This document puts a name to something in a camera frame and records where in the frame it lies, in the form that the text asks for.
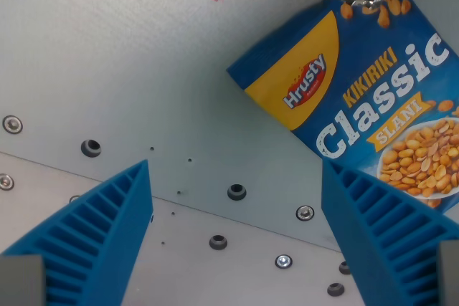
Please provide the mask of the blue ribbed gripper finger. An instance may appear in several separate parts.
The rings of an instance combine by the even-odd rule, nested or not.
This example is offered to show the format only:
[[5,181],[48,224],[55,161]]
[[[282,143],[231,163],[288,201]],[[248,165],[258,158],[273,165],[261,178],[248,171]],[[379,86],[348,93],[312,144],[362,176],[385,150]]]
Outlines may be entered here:
[[147,161],[97,185],[3,251],[44,261],[46,305],[120,305],[153,216]]
[[321,208],[366,305],[439,305],[441,242],[458,224],[379,179],[322,162]]

